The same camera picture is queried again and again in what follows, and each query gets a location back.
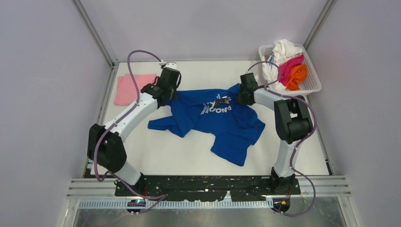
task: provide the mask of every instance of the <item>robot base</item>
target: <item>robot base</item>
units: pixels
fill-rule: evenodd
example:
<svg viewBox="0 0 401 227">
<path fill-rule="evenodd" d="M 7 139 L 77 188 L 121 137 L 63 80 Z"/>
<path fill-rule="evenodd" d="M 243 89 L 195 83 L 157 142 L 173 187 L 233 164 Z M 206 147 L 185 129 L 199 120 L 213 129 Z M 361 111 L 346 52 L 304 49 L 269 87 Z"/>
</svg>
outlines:
<svg viewBox="0 0 401 227">
<path fill-rule="evenodd" d="M 166 194 L 165 201 L 221 201 L 226 196 L 230 196 L 232 201 L 264 201 L 268 195 L 286 197 L 290 188 L 276 186 L 272 189 L 270 178 L 271 176 L 146 175 L 141 176 L 132 189 L 145 196 Z M 292 182 L 291 194 L 301 194 L 298 180 L 294 178 Z M 115 196 L 132 196 L 121 182 L 115 183 Z"/>
<path fill-rule="evenodd" d="M 279 177 L 274 170 L 271 168 L 271 176 L 269 178 L 269 185 L 277 194 L 294 195 L 294 192 L 299 191 L 298 180 L 295 178 L 295 174 L 288 177 Z M 273 199 L 273 210 L 286 212 L 290 207 L 291 201 L 288 197 Z"/>
</svg>

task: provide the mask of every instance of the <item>laundry basket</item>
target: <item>laundry basket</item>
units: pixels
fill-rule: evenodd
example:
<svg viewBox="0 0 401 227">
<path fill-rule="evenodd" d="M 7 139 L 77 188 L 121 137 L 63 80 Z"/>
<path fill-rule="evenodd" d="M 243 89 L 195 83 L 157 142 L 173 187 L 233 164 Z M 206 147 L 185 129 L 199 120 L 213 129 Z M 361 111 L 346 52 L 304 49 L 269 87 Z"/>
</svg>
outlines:
<svg viewBox="0 0 401 227">
<path fill-rule="evenodd" d="M 289 96 L 298 96 L 298 95 L 308 95 L 312 92 L 320 91 L 322 89 L 322 84 L 320 83 L 319 78 L 317 77 L 316 71 L 314 70 L 314 67 L 312 65 L 311 59 L 308 56 L 308 53 L 306 53 L 305 48 L 300 45 L 300 44 L 295 44 L 297 47 L 301 47 L 303 50 L 303 54 L 305 56 L 305 59 L 303 61 L 303 64 L 306 64 L 308 68 L 308 76 L 306 79 L 303 81 L 303 83 L 299 84 L 299 90 L 298 91 L 283 91 L 280 92 L 281 94 L 284 95 L 289 95 Z M 259 56 L 261 60 L 263 61 L 263 56 L 264 55 L 272 55 L 273 54 L 273 48 L 274 45 L 263 45 L 259 47 Z"/>
</svg>

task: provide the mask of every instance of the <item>pink towel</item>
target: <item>pink towel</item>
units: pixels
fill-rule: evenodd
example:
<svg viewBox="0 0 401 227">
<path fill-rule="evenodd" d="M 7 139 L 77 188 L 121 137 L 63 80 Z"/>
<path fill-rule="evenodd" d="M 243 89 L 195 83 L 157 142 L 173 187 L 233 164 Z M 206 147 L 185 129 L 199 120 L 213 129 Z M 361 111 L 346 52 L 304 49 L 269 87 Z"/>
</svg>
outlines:
<svg viewBox="0 0 401 227">
<path fill-rule="evenodd" d="M 291 58 L 290 60 L 286 61 L 284 64 L 280 66 L 281 69 L 281 78 L 280 82 L 286 86 L 289 80 L 289 75 L 291 74 L 291 70 L 294 66 L 302 64 L 304 61 L 304 55 L 299 55 L 295 58 Z"/>
<path fill-rule="evenodd" d="M 140 91 L 145 85 L 153 83 L 156 74 L 134 75 L 134 78 Z M 125 74 L 123 77 L 118 77 L 117 94 L 115 95 L 114 105 L 130 105 L 136 98 L 137 93 L 131 75 Z"/>
</svg>

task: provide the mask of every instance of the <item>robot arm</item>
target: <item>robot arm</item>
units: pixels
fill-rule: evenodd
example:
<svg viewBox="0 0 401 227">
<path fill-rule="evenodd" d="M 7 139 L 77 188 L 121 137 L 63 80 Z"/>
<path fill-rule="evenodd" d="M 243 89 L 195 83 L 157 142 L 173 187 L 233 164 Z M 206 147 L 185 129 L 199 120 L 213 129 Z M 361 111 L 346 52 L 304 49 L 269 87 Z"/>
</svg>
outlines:
<svg viewBox="0 0 401 227">
<path fill-rule="evenodd" d="M 119 116 L 107 122 L 105 126 L 94 124 L 89 131 L 88 158 L 94 158 L 95 146 L 106 128 L 125 116 L 105 136 L 98 150 L 97 162 L 116 174 L 130 185 L 135 185 L 143 174 L 127 162 L 123 142 L 130 132 L 146 116 L 176 98 L 175 93 L 181 79 L 175 63 L 168 63 L 156 85 L 148 84 L 141 90 L 138 106 L 132 111 L 135 103 L 128 106 Z M 279 156 L 271 170 L 270 182 L 273 188 L 278 185 L 292 184 L 295 179 L 290 160 L 296 143 L 308 135 L 313 125 L 307 107 L 297 100 L 282 98 L 267 92 L 257 85 L 253 73 L 241 76 L 241 86 L 237 101 L 245 105 L 255 103 L 274 110 L 276 132 L 281 139 Z"/>
<path fill-rule="evenodd" d="M 132 110 L 136 104 L 136 102 L 133 102 L 121 114 L 104 126 L 94 124 L 89 130 L 88 158 L 94 159 L 97 141 L 106 131 L 106 128 L 115 123 L 116 126 L 110 129 L 99 147 L 97 162 L 128 184 L 135 185 L 143 174 L 127 162 L 127 154 L 123 143 L 132 130 L 149 114 L 176 98 L 175 93 L 180 80 L 181 74 L 176 69 L 176 64 L 173 62 L 167 63 L 163 67 L 157 84 L 148 84 L 141 90 L 139 102 L 135 109 Z"/>
<path fill-rule="evenodd" d="M 258 86 L 253 73 L 241 76 L 241 86 L 237 101 L 245 105 L 261 104 L 274 111 L 276 132 L 281 139 L 279 155 L 271 169 L 270 183 L 273 188 L 278 185 L 292 184 L 295 173 L 290 164 L 295 145 L 306 137 L 313 128 L 307 106 L 298 100 L 283 98 L 267 92 Z M 293 158 L 295 165 L 299 147 Z"/>
</svg>

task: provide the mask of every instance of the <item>white wall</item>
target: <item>white wall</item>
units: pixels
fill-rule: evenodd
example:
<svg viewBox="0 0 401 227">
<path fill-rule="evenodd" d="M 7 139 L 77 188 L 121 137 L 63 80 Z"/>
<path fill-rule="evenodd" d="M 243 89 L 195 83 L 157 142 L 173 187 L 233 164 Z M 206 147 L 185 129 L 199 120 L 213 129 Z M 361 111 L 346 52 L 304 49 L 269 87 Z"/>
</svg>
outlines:
<svg viewBox="0 0 401 227">
<path fill-rule="evenodd" d="M 303 43 L 326 0 L 83 0 L 109 52 L 164 60 L 255 60 L 282 38 Z M 153 60 L 147 55 L 135 60 Z"/>
<path fill-rule="evenodd" d="M 0 226 L 54 227 L 108 65 L 70 0 L 13 0 L 0 7 L 0 69 Z"/>
<path fill-rule="evenodd" d="M 320 129 L 367 226 L 400 226 L 401 1 L 338 1 L 309 49 Z"/>
</svg>

